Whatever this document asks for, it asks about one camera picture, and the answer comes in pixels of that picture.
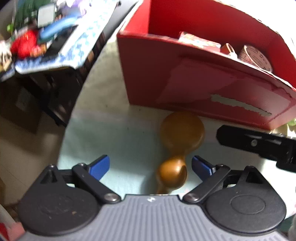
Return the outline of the blue glasses case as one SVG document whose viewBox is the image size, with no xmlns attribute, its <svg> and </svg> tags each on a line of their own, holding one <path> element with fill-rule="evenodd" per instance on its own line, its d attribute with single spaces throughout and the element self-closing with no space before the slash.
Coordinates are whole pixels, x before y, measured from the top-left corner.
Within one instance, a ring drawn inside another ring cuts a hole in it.
<svg viewBox="0 0 296 241">
<path fill-rule="evenodd" d="M 48 39 L 49 37 L 61 32 L 63 29 L 71 27 L 75 25 L 78 17 L 76 16 L 66 16 L 53 22 L 52 24 L 43 28 L 42 31 L 39 32 L 39 38 L 41 40 Z"/>
</svg>

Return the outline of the grey power adapter block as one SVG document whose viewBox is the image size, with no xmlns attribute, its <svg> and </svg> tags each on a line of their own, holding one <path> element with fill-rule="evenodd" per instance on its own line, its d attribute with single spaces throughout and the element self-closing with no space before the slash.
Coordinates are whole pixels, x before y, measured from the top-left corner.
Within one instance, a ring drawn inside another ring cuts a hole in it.
<svg viewBox="0 0 296 241">
<path fill-rule="evenodd" d="M 38 9 L 37 26 L 45 27 L 55 20 L 56 5 L 54 3 L 46 4 Z"/>
</svg>

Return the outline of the red gift box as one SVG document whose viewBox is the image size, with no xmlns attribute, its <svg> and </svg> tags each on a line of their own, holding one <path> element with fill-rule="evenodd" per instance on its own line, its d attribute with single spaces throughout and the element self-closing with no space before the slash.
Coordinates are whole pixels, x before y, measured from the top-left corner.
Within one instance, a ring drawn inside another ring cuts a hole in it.
<svg viewBox="0 0 296 241">
<path fill-rule="evenodd" d="M 189 34 L 187 32 L 181 32 L 179 36 L 179 42 L 193 45 L 198 48 L 211 50 L 211 51 L 220 51 L 221 44 L 206 40 L 195 35 Z"/>
</svg>

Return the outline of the brown gourd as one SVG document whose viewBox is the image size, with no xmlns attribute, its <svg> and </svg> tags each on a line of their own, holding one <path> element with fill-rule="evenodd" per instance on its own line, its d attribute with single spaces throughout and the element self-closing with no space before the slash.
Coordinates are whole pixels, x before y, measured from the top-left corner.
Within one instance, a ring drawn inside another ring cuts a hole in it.
<svg viewBox="0 0 296 241">
<path fill-rule="evenodd" d="M 195 113 L 174 112 L 163 120 L 160 138 L 170 155 L 156 172 L 158 194 L 168 194 L 184 185 L 188 176 L 186 156 L 201 146 L 204 136 L 204 125 Z"/>
</svg>

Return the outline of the green pouch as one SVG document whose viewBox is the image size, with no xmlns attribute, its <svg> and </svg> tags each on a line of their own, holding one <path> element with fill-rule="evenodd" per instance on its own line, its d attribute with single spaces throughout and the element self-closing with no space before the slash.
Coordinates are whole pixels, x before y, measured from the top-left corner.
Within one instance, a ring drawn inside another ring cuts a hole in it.
<svg viewBox="0 0 296 241">
<path fill-rule="evenodd" d="M 37 18 L 38 9 L 43 6 L 41 0 L 18 1 L 14 19 L 14 29 L 20 29 L 25 24 Z"/>
</svg>

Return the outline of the printed tape roll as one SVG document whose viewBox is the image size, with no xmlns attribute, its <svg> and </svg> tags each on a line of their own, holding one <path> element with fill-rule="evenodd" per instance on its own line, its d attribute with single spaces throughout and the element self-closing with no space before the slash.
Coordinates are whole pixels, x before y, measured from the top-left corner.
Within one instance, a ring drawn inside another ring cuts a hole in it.
<svg viewBox="0 0 296 241">
<path fill-rule="evenodd" d="M 251 45 L 244 45 L 241 49 L 238 59 L 256 66 L 257 68 L 272 72 L 273 68 L 270 61 L 258 49 Z"/>
</svg>

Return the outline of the red plush item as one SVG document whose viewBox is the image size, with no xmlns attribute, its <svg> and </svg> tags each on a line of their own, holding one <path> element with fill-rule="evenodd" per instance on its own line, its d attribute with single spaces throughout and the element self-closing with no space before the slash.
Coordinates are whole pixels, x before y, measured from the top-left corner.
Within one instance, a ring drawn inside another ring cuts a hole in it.
<svg viewBox="0 0 296 241">
<path fill-rule="evenodd" d="M 10 52 L 19 59 L 30 57 L 30 52 L 37 45 L 38 30 L 27 30 L 11 45 Z"/>
</svg>

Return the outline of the green plush toy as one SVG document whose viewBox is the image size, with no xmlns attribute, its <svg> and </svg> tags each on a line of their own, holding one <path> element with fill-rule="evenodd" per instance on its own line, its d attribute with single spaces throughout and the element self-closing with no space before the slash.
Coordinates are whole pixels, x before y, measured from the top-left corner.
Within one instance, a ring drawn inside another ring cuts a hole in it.
<svg viewBox="0 0 296 241">
<path fill-rule="evenodd" d="M 296 118 L 287 123 L 288 126 L 296 126 Z"/>
</svg>

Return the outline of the red cardboard box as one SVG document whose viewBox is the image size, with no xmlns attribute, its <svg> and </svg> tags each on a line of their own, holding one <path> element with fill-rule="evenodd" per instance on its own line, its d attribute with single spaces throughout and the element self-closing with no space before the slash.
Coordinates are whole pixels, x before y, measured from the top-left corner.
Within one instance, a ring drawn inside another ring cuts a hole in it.
<svg viewBox="0 0 296 241">
<path fill-rule="evenodd" d="M 179 42 L 181 32 L 220 51 Z M 143 1 L 117 42 L 133 105 L 266 130 L 295 118 L 295 1 Z M 244 45 L 273 71 L 239 60 Z"/>
</svg>

